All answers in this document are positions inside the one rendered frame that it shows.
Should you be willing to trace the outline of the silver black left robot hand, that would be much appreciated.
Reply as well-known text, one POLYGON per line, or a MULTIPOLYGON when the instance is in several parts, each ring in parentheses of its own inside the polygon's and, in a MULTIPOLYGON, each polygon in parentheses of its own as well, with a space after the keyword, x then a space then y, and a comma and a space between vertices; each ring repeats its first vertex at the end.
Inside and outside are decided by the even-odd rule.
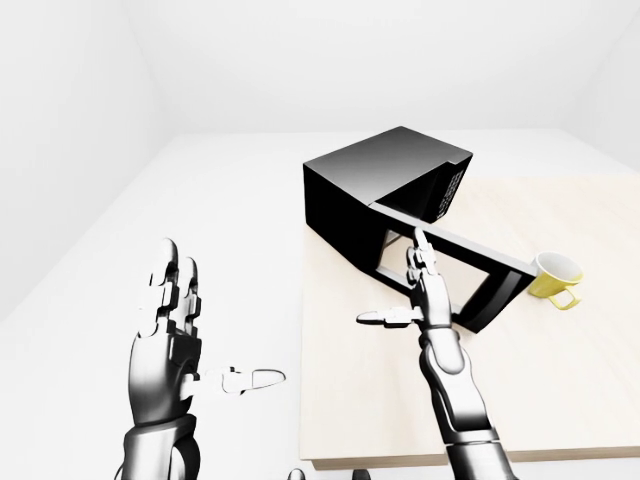
POLYGON ((181 258, 174 241, 164 238, 139 308, 130 355, 128 391, 135 425, 182 417, 200 393, 239 396, 286 380, 277 369, 201 371, 203 342, 195 325, 200 314, 197 264, 191 257, 181 258))

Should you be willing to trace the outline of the black microwave door with window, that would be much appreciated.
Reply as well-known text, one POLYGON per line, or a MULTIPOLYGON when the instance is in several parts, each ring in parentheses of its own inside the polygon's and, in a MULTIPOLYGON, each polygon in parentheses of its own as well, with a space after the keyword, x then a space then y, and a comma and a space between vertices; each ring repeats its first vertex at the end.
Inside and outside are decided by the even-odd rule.
POLYGON ((452 320, 473 333, 483 330, 536 276, 536 269, 524 261, 416 217, 377 202, 369 209, 386 229, 408 238, 419 229, 436 251, 487 273, 464 305, 452 306, 452 320))

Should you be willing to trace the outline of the black microwave body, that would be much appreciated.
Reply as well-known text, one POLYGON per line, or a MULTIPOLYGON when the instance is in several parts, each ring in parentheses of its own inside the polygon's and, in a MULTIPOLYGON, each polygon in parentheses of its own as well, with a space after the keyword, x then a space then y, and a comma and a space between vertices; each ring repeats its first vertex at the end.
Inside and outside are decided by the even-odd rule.
POLYGON ((429 224, 443 217, 473 154, 396 127, 303 164, 307 225, 366 274, 391 229, 375 205, 429 224))

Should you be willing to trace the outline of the yellow mug white inside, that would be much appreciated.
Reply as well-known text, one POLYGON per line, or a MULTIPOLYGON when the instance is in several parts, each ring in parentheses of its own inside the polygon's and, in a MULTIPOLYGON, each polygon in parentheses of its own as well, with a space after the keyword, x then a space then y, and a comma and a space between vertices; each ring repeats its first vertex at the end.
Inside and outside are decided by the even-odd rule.
POLYGON ((566 255, 554 251, 539 252, 531 261, 536 278, 528 287, 528 293, 537 298, 548 299, 557 309, 569 310, 581 302, 574 291, 584 278, 582 267, 566 255), (571 300, 561 304, 557 296, 566 292, 571 300))

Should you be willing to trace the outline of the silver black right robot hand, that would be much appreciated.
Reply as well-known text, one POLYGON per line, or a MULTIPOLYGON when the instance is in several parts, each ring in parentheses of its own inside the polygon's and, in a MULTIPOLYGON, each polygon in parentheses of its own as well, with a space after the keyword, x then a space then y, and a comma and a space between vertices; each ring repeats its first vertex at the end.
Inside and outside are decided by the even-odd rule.
POLYGON ((406 328, 416 323, 421 329, 450 328, 451 303, 444 277, 436 269, 436 256, 423 230, 416 228, 413 246, 406 253, 406 277, 411 308, 394 307, 361 313, 356 322, 384 328, 406 328))

